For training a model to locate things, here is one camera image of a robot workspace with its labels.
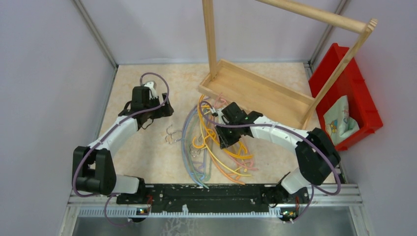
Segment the deep yellow hanger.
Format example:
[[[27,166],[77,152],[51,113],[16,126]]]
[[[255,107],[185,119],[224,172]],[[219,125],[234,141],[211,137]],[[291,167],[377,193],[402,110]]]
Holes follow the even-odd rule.
[[[210,102],[207,102],[208,99],[209,99],[208,97],[205,97],[204,95],[202,95],[197,102],[197,114],[198,114],[198,118],[199,118],[199,121],[200,121],[201,141],[199,141],[199,138],[197,138],[197,137],[194,137],[193,140],[192,140],[192,145],[193,145],[194,148],[201,149],[201,150],[204,150],[204,151],[207,151],[205,149],[205,144],[204,144],[204,136],[205,136],[204,131],[206,129],[214,130],[214,128],[210,128],[210,125],[209,125],[209,122],[214,121],[214,119],[213,118],[208,118],[208,119],[204,118],[204,115],[211,114],[211,109],[214,109],[213,105]]]
[[[203,115],[207,115],[211,113],[211,104],[208,103],[207,105],[200,105],[201,102],[206,101],[208,97],[205,97],[204,95],[201,95],[198,104],[197,104],[197,115],[200,120],[200,131],[203,140],[201,141],[201,145],[195,144],[195,139],[192,140],[192,145],[195,148],[199,149],[206,149],[209,151],[211,158],[217,162],[220,163],[220,160],[213,154],[210,144],[215,144],[216,147],[220,147],[220,142],[218,140],[218,135],[214,129],[214,125],[212,125],[212,128],[210,128],[210,122],[214,121],[214,119],[209,118],[205,119]],[[245,161],[251,161],[253,158],[253,155],[250,154],[249,150],[247,149],[247,146],[244,142],[238,141],[238,149],[232,145],[232,148],[234,151],[229,151],[227,148],[222,149],[223,152],[225,152],[230,158],[237,160],[242,160],[242,163],[245,163]]]

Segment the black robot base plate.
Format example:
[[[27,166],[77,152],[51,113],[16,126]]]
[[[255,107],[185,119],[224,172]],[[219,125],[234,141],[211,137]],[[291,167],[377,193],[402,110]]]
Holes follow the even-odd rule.
[[[294,194],[284,193],[276,184],[151,184],[135,194],[121,194],[119,205],[144,204],[152,213],[179,213],[186,206],[190,213],[266,213],[279,204],[306,204],[306,187]]]

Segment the pink hanger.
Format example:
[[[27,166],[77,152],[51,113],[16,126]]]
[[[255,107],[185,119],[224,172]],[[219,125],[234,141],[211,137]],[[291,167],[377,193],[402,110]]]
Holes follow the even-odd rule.
[[[225,99],[223,94],[220,93],[214,100],[213,108],[219,110],[228,104],[229,102],[227,99]],[[244,173],[246,173],[248,170],[258,170],[258,168],[254,166],[253,156],[250,155],[245,142],[238,141],[238,147],[236,147],[236,145],[232,145],[231,148],[232,151],[230,151],[228,148],[223,149],[223,151],[227,153],[227,155],[238,165],[238,169],[243,168]]]

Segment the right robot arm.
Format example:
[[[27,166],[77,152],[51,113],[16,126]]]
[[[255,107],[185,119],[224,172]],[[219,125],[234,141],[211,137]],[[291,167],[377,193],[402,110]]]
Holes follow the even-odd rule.
[[[284,175],[268,197],[274,204],[289,203],[297,192],[309,185],[319,186],[340,163],[340,155],[326,132],[291,128],[251,111],[246,113],[235,102],[213,111],[219,119],[215,130],[221,149],[237,143],[242,136],[262,139],[290,151],[298,167]]]

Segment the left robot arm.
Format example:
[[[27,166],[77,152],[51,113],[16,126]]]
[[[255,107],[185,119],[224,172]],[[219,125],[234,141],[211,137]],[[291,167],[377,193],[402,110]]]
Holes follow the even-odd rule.
[[[134,87],[132,98],[118,114],[113,125],[88,146],[78,146],[73,152],[72,188],[80,197],[128,194],[135,203],[144,202],[148,191],[140,177],[118,175],[113,157],[124,143],[148,121],[169,117],[174,113],[169,93],[162,101],[151,82]]]

